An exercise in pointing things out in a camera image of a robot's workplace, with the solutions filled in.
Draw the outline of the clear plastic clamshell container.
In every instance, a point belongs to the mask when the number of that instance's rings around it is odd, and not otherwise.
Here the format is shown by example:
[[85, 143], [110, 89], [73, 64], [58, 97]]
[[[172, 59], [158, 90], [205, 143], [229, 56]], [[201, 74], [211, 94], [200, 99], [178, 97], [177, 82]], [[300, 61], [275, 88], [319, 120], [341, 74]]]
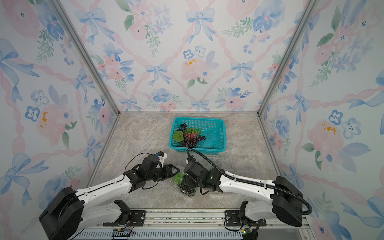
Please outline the clear plastic clamshell container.
[[[185, 173], [185, 172], [184, 172], [184, 167], [182, 167], [182, 166], [177, 166], [177, 168], [180, 169], [180, 172]], [[172, 181], [172, 185], [173, 185], [173, 187], [174, 187], [176, 190], [178, 190], [178, 191], [181, 193], [181, 191], [180, 191], [180, 187], [181, 187], [181, 185], [174, 184], [173, 181]]]

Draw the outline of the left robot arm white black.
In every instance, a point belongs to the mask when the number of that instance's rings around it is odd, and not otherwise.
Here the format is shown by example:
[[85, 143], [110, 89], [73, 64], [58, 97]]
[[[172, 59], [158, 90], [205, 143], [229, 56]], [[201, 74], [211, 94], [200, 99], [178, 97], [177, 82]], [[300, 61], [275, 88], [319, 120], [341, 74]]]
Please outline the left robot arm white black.
[[102, 184], [74, 190], [67, 187], [55, 196], [39, 217], [50, 240], [67, 240], [78, 231], [99, 224], [127, 226], [134, 219], [131, 209], [117, 197], [142, 189], [148, 181], [173, 178], [179, 168], [165, 164], [167, 154], [149, 154], [141, 164]]

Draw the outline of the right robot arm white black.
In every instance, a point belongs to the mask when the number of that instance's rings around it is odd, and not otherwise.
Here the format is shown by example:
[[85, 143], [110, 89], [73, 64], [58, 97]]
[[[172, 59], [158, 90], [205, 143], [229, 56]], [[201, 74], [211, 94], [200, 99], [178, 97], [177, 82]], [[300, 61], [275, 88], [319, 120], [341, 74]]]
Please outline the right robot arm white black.
[[219, 168], [207, 170], [198, 162], [189, 162], [184, 169], [185, 190], [199, 188], [202, 195], [207, 193], [232, 193], [258, 200], [256, 203], [243, 202], [239, 218], [256, 222], [276, 217], [292, 227], [302, 226], [302, 217], [313, 212], [312, 206], [303, 194], [284, 177], [275, 180], [258, 180], [237, 176]]

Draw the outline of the green grape leaf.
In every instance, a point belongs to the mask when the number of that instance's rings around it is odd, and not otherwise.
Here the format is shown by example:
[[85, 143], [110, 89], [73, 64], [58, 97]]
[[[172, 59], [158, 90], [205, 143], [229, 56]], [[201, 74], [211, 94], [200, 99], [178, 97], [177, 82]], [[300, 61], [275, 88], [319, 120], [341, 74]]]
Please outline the green grape leaf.
[[180, 143], [182, 141], [184, 141], [184, 133], [183, 131], [175, 131], [172, 135], [172, 139], [176, 142], [176, 143]]

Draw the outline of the purple red grape bunch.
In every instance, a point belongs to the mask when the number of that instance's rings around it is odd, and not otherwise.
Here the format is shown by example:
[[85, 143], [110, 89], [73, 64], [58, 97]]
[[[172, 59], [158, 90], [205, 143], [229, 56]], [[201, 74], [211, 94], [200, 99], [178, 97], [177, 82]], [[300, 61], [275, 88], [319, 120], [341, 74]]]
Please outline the purple red grape bunch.
[[206, 140], [206, 137], [202, 136], [201, 134], [198, 135], [197, 133], [184, 133], [184, 141], [182, 141], [180, 144], [183, 148], [194, 148], [199, 142], [204, 140]]

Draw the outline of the small green grape bunch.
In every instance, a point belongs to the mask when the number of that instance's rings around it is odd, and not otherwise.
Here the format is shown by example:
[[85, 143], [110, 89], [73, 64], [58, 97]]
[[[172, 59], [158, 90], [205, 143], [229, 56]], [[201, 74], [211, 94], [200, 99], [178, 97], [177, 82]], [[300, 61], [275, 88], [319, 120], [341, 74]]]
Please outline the small green grape bunch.
[[197, 133], [197, 134], [199, 135], [199, 134], [201, 134], [201, 132], [202, 132], [201, 129], [187, 128], [187, 133], [188, 133], [188, 134]]

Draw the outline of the dark blue grape bunch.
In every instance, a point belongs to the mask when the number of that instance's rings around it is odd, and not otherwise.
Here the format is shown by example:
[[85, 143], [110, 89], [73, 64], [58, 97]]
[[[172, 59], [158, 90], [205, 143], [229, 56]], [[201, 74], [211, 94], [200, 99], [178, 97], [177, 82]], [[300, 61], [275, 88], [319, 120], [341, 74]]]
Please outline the dark blue grape bunch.
[[185, 133], [187, 131], [188, 125], [183, 123], [180, 125], [179, 131]]

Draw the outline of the teal plastic basket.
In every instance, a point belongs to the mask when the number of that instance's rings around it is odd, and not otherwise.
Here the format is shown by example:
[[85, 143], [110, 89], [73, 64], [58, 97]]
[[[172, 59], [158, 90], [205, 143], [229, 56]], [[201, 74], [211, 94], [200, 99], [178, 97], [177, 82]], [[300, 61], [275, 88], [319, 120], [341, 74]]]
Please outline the teal plastic basket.
[[177, 152], [193, 148], [203, 154], [217, 155], [227, 149], [225, 122], [221, 119], [177, 117], [169, 146]]

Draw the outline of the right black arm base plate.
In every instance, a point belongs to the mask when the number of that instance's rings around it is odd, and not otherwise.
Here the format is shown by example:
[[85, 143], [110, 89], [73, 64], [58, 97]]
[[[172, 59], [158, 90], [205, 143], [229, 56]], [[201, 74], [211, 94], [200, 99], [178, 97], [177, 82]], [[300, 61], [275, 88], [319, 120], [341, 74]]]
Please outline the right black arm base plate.
[[240, 216], [239, 210], [226, 210], [224, 211], [225, 221], [224, 226], [227, 228], [256, 228], [256, 227], [266, 227], [267, 223], [265, 219], [258, 221], [250, 220], [244, 216]]

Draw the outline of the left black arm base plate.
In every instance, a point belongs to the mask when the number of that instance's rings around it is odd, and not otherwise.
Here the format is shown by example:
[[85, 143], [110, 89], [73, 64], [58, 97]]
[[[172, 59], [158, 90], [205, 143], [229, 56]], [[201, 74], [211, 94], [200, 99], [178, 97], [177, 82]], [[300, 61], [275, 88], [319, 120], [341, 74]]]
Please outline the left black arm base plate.
[[129, 212], [122, 213], [113, 223], [103, 223], [103, 227], [142, 227], [146, 213], [145, 210], [130, 210]]

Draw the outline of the aluminium front rail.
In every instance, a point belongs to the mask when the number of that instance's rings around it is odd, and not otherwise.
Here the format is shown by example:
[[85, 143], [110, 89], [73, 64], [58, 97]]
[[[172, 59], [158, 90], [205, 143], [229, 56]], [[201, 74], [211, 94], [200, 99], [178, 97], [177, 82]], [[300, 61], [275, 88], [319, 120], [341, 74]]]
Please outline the aluminium front rail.
[[70, 240], [112, 240], [116, 229], [132, 230], [128, 240], [312, 240], [309, 224], [292, 227], [276, 218], [266, 227], [227, 228], [223, 209], [149, 209], [142, 227], [103, 227], [99, 224], [78, 231]]

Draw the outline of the left aluminium corner post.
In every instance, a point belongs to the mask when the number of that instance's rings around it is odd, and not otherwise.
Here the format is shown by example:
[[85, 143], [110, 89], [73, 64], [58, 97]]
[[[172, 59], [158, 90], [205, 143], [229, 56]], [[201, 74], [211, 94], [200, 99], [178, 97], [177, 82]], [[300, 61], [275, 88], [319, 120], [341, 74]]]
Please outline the left aluminium corner post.
[[63, 24], [64, 29], [68, 32], [69, 36], [72, 38], [75, 44], [76, 50], [80, 54], [81, 59], [84, 61], [85, 66], [88, 68], [96, 84], [100, 88], [102, 94], [105, 96], [107, 102], [112, 107], [113, 112], [117, 116], [119, 116], [121, 112], [118, 110], [117, 105], [114, 99], [112, 98], [110, 92], [108, 91], [106, 84], [101, 79], [97, 71], [97, 68], [92, 61], [91, 56], [89, 55], [87, 49], [85, 48], [85, 45], [81, 41], [81, 38], [78, 32], [76, 31], [73, 23], [71, 22], [68, 14], [66, 13], [63, 5], [61, 4], [60, 1], [48, 1], [48, 3], [50, 7], [53, 9], [54, 13], [57, 15], [58, 19]]

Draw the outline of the aluminium corner post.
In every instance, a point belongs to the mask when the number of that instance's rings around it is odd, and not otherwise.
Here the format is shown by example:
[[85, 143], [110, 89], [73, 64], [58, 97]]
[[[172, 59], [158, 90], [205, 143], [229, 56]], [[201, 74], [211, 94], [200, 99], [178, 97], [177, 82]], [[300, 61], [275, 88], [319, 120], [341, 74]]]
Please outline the aluminium corner post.
[[304, 30], [307, 26], [307, 24], [310, 21], [310, 18], [314, 14], [314, 10], [316, 8], [318, 1], [316, 0], [310, 0], [308, 1], [308, 4], [304, 8], [303, 14], [301, 18], [299, 19], [299, 24], [297, 25], [294, 34], [292, 36], [292, 39], [290, 40], [289, 44], [287, 45], [287, 49], [283, 54], [282, 61], [280, 66], [278, 67], [276, 74], [274, 78], [271, 81], [270, 86], [267, 88], [266, 95], [263, 98], [263, 102], [260, 105], [259, 110], [257, 111], [258, 117], [261, 118], [264, 112], [267, 109], [268, 102], [270, 98], [273, 95], [273, 92], [275, 91], [275, 87], [278, 85], [280, 81], [280, 77], [283, 75], [283, 71], [286, 68], [286, 66], [289, 65], [289, 62], [291, 60], [292, 55], [294, 54], [294, 51], [296, 50], [296, 47], [298, 45], [298, 41], [300, 40], [301, 36], [304, 34]]
[[112, 98], [110, 92], [108, 91], [106, 84], [101, 79], [97, 71], [97, 68], [92, 61], [91, 56], [89, 55], [87, 49], [85, 48], [85, 45], [81, 41], [81, 38], [78, 32], [76, 31], [73, 23], [71, 22], [68, 14], [66, 13], [63, 5], [61, 4], [60, 1], [48, 1], [48, 3], [50, 7], [53, 9], [54, 13], [57, 15], [58, 19], [63, 24], [64, 29], [68, 32], [69, 36], [72, 38], [75, 44], [76, 50], [80, 54], [81, 59], [84, 61], [85, 66], [88, 68], [96, 84], [100, 88], [102, 94], [105, 96], [107, 102], [112, 107], [113, 112], [117, 116], [119, 116], [121, 112], [118, 110], [117, 105], [114, 99]]

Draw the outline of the right aluminium corner post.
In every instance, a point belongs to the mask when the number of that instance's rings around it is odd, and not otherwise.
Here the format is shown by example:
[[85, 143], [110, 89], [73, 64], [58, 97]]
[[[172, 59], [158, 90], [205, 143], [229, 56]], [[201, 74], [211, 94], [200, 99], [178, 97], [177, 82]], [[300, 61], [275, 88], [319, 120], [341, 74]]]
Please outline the right aluminium corner post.
[[275, 91], [275, 87], [278, 85], [280, 81], [280, 77], [283, 75], [283, 71], [286, 68], [286, 66], [289, 65], [289, 62], [291, 60], [292, 55], [294, 54], [294, 51], [296, 50], [296, 47], [298, 45], [298, 41], [300, 40], [301, 36], [304, 34], [304, 30], [307, 26], [307, 24], [310, 21], [310, 18], [314, 14], [314, 10], [316, 8], [318, 1], [316, 0], [310, 0], [308, 1], [308, 4], [304, 8], [303, 14], [301, 18], [299, 19], [299, 24], [297, 25], [294, 34], [292, 36], [292, 39], [290, 40], [289, 44], [287, 45], [287, 49], [283, 54], [282, 61], [280, 66], [278, 67], [276, 74], [274, 78], [271, 81], [270, 86], [267, 88], [266, 95], [263, 98], [263, 102], [260, 105], [259, 110], [257, 111], [258, 117], [261, 118], [264, 112], [267, 109], [268, 102], [270, 98], [273, 95], [273, 92]]

